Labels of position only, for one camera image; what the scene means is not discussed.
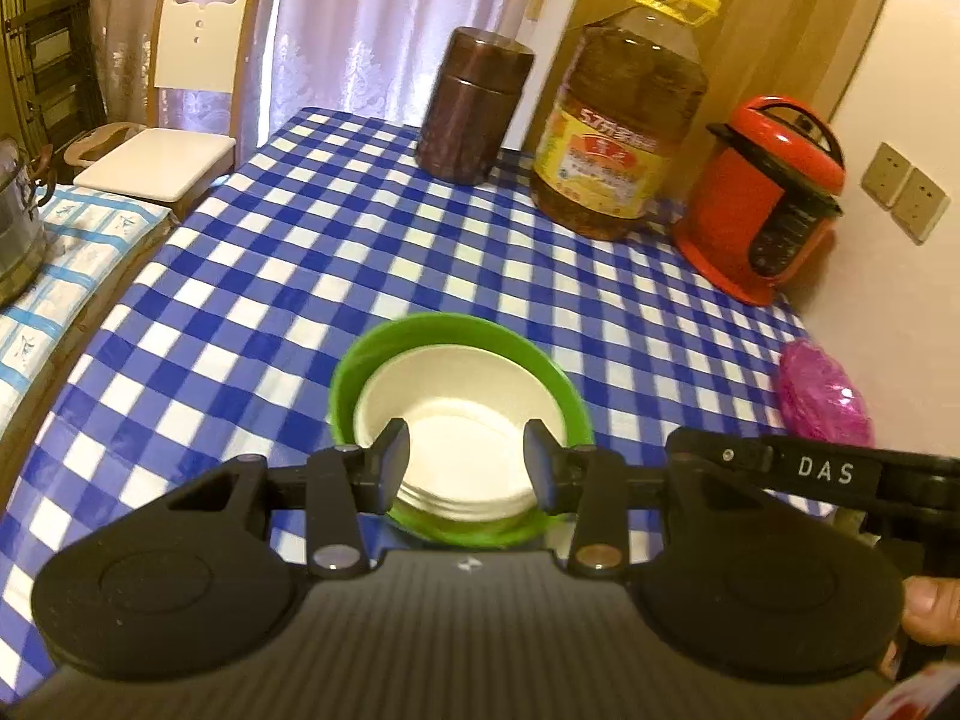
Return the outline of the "person's right hand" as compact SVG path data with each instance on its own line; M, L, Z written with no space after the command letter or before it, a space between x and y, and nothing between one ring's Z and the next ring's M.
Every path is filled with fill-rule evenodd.
M960 644L960 580L908 577L903 629L919 644L957 647Z

